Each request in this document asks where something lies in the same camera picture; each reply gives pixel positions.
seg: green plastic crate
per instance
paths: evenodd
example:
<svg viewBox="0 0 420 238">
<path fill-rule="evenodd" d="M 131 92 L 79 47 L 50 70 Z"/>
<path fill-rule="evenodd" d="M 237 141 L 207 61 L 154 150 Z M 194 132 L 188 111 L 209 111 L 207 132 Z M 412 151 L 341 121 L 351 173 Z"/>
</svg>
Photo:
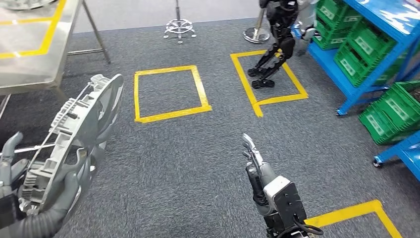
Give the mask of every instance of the green plastic crate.
<svg viewBox="0 0 420 238">
<path fill-rule="evenodd" d="M 323 50 L 340 47 L 346 41 L 350 29 L 331 29 L 322 19 L 317 18 L 316 29 L 320 36 L 315 36 L 314 41 Z"/>
<path fill-rule="evenodd" d="M 355 87 L 360 86 L 373 70 L 347 42 L 340 46 L 334 61 Z"/>
<path fill-rule="evenodd" d="M 410 95 L 420 81 L 397 82 L 376 102 L 399 130 L 420 129 L 420 103 Z"/>
<path fill-rule="evenodd" d="M 394 39 L 366 20 L 357 23 L 347 41 L 371 66 L 377 66 L 396 44 Z"/>
<path fill-rule="evenodd" d="M 373 141 L 378 145 L 395 144 L 414 131 L 399 131 L 375 104 L 371 104 L 359 116 L 360 122 L 366 127 Z"/>
<path fill-rule="evenodd" d="M 343 0 L 324 0 L 317 5 L 317 16 L 335 29 L 351 28 L 363 17 Z"/>
<path fill-rule="evenodd" d="M 393 65 L 388 70 L 386 70 L 374 83 L 375 86 L 384 85 L 387 83 L 392 77 L 394 77 L 398 71 L 400 70 L 399 65 Z"/>
</svg>

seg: floor marking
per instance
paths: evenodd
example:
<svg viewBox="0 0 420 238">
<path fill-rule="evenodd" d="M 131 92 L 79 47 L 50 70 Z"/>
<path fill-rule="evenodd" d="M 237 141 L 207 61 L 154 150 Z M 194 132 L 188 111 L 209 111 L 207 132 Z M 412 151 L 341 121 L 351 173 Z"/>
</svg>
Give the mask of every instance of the floor marking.
<svg viewBox="0 0 420 238">
<path fill-rule="evenodd" d="M 169 113 L 162 113 L 158 115 L 148 116 L 148 117 L 140 117 L 140 103 L 139 103 L 139 76 L 141 75 L 150 75 L 150 74 L 157 74 L 157 73 L 170 73 L 170 72 L 177 72 L 177 71 L 185 71 L 190 70 L 192 72 L 194 82 L 198 91 L 198 95 L 201 102 L 201 107 L 184 109 Z M 177 118 L 186 115 L 191 115 L 195 113 L 203 113 L 211 111 L 211 106 L 206 97 L 206 92 L 204 91 L 203 83 L 201 82 L 200 74 L 198 73 L 197 66 L 195 65 L 188 65 L 188 66 L 179 66 L 179 67 L 172 67 L 172 68 L 159 68 L 159 69 L 152 69 L 152 70 L 144 70 L 138 71 L 134 74 L 134 110 L 135 110 L 135 119 L 136 122 L 141 123 L 148 123 L 158 120 L 170 119 L 170 118 Z"/>
<path fill-rule="evenodd" d="M 0 22 L 0 25 L 11 25 L 11 24 L 25 24 L 25 23 L 35 23 L 35 22 L 45 22 L 51 21 L 50 26 L 48 27 L 42 43 L 37 50 L 30 50 L 30 51 L 21 51 L 21 52 L 14 52 L 14 53 L 0 53 L 0 59 L 6 58 L 15 58 L 17 56 L 24 57 L 24 56 L 40 56 L 45 55 L 48 53 L 48 49 L 50 48 L 51 41 L 53 41 L 54 33 L 57 28 L 57 24 L 60 21 L 61 15 L 63 13 L 64 7 L 66 4 L 66 0 L 60 0 L 57 4 L 57 8 L 55 13 L 52 17 L 42 17 L 42 18 L 32 18 L 32 19 L 22 19 L 22 20 L 12 20 L 12 21 L 3 21 Z"/>
<path fill-rule="evenodd" d="M 280 103 L 280 102 L 287 102 L 287 101 L 294 101 L 294 100 L 300 100 L 300 99 L 306 99 L 308 98 L 308 94 L 303 88 L 303 86 L 300 84 L 299 80 L 296 78 L 295 74 L 292 72 L 290 67 L 287 65 L 287 63 L 283 64 L 283 68 L 286 71 L 287 75 L 292 80 L 293 84 L 298 89 L 298 94 L 293 95 L 287 95 L 287 96 L 280 96 L 280 97 L 273 97 L 264 99 L 262 101 L 257 101 L 251 86 L 248 83 L 248 79 L 245 75 L 244 69 L 241 66 L 241 63 L 239 62 L 239 57 L 246 57 L 246 56 L 256 56 L 256 55 L 262 55 L 266 52 L 266 50 L 262 51 L 251 51 L 251 52 L 243 52 L 243 53 L 235 53 L 231 54 L 230 57 L 232 58 L 233 65 L 236 68 L 236 71 L 238 72 L 239 79 L 242 82 L 242 85 L 244 86 L 245 92 L 248 95 L 248 99 L 250 100 L 251 106 L 254 109 L 255 115 L 258 117 L 262 117 L 264 114 L 261 111 L 261 105 L 266 104 L 272 104 L 272 103 Z"/>
<path fill-rule="evenodd" d="M 316 227 L 324 227 L 334 223 L 342 222 L 351 218 L 363 216 L 369 213 L 376 213 L 392 238 L 402 238 L 401 234 L 395 228 L 392 221 L 386 215 L 379 200 L 361 203 L 359 205 L 347 207 L 333 211 L 317 217 L 307 219 L 306 224 Z"/>
</svg>

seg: humanoid robot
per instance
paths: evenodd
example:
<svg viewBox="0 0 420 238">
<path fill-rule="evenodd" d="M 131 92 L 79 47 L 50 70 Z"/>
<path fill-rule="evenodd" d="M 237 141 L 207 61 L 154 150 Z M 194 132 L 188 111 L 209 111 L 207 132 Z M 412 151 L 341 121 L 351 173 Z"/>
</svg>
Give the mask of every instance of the humanoid robot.
<svg viewBox="0 0 420 238">
<path fill-rule="evenodd" d="M 274 87 L 274 81 L 269 80 L 280 67 L 293 55 L 295 39 L 292 27 L 298 20 L 300 40 L 298 55 L 303 55 L 312 37 L 317 35 L 315 25 L 316 3 L 319 0 L 260 0 L 260 7 L 267 8 L 267 19 L 274 37 L 274 44 L 267 50 L 258 63 L 248 70 L 250 77 L 259 76 L 252 82 L 253 88 Z M 273 65 L 264 68 L 271 61 Z"/>
</svg>

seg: gray carpet floor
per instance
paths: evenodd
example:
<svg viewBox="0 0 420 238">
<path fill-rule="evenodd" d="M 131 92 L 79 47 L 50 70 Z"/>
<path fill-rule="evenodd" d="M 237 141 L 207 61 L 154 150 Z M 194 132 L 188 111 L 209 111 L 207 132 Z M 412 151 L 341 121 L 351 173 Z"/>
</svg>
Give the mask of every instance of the gray carpet floor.
<svg viewBox="0 0 420 238">
<path fill-rule="evenodd" d="M 163 39 L 161 28 L 104 31 L 112 64 L 100 54 L 69 57 L 63 89 L 70 96 L 98 73 L 121 73 L 125 88 L 107 159 L 58 238 L 265 237 L 244 171 L 243 132 L 279 174 L 296 182 L 309 217 L 378 199 L 403 237 L 419 237 L 419 181 L 403 164 L 372 166 L 385 147 L 374 144 L 357 116 L 336 117 L 344 97 L 311 56 L 287 62 L 309 98 L 264 105 L 264 117 L 255 116 L 230 58 L 268 48 L 242 39 L 254 21 L 200 23 L 198 37 L 182 45 Z M 71 42 L 71 50 L 96 45 L 92 33 Z M 247 69 L 257 59 L 240 61 Z M 134 72 L 192 64 L 212 111 L 134 122 Z M 276 87 L 256 92 L 258 99 L 296 93 L 283 70 L 273 80 Z M 185 72 L 141 77 L 139 95 L 145 116 L 199 106 Z M 51 92 L 14 95 L 0 123 L 1 139 L 22 130 L 24 144 L 40 142 L 58 108 Z M 325 231 L 326 238 L 390 237 L 374 214 Z"/>
</svg>

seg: blue metal rack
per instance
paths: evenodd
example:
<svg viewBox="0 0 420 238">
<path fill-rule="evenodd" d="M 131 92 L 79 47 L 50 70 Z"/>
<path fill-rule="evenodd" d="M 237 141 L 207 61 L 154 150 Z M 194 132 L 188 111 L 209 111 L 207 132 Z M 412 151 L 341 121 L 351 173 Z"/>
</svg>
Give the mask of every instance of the blue metal rack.
<svg viewBox="0 0 420 238">
<path fill-rule="evenodd" d="M 375 156 L 374 165 L 380 166 L 393 156 L 398 156 L 420 180 L 420 131 Z"/>
<path fill-rule="evenodd" d="M 315 43 L 308 46 L 309 53 L 347 98 L 344 104 L 337 109 L 338 115 L 345 115 L 356 104 L 375 100 L 360 100 L 359 98 L 363 94 L 388 89 L 387 86 L 378 87 L 373 84 L 405 49 L 411 45 L 415 47 L 413 42 L 420 35 L 420 11 L 404 0 L 344 0 L 344 2 L 394 38 L 397 44 L 359 87 L 354 87 L 334 62 L 333 58 L 337 49 L 323 51 Z M 407 66 L 408 60 L 409 58 L 404 62 L 403 68 Z M 403 75 L 398 75 L 398 77 L 398 79 L 402 79 Z"/>
</svg>

